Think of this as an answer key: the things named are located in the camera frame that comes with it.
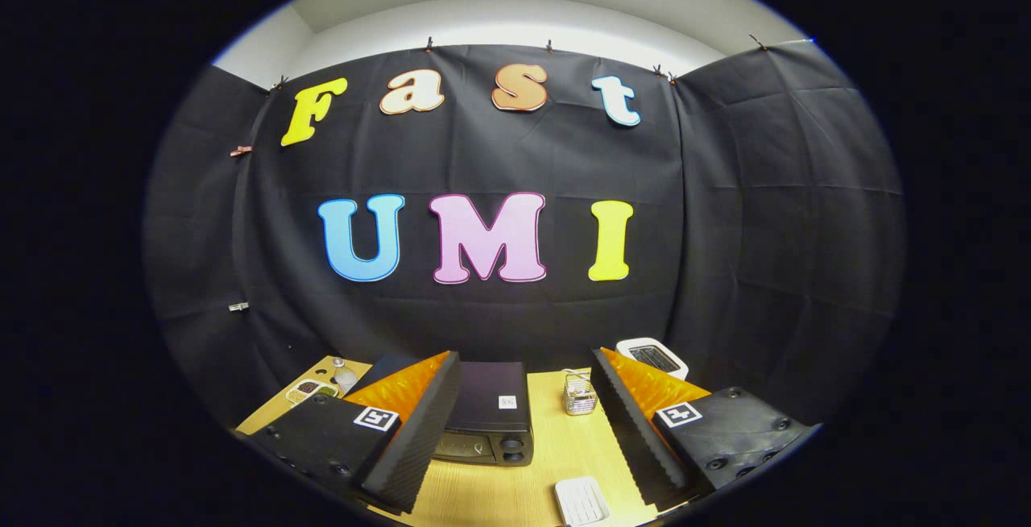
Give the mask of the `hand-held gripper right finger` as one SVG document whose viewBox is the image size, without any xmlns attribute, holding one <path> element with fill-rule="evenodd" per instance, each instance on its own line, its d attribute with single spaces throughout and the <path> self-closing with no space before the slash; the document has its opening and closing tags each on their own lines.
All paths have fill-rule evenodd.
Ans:
<svg viewBox="0 0 1031 527">
<path fill-rule="evenodd" d="M 703 390 L 608 348 L 593 358 L 590 382 L 616 441 L 659 510 L 734 490 L 813 436 L 737 385 Z"/>
</svg>

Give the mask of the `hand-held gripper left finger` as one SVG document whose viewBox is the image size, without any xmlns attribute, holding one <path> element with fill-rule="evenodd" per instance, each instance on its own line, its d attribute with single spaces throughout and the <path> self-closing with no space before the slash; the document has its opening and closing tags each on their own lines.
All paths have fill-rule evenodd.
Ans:
<svg viewBox="0 0 1031 527">
<path fill-rule="evenodd" d="M 343 398 L 315 392 L 250 446 L 335 499 L 411 512 L 461 380 L 459 354 L 441 352 Z"/>
</svg>

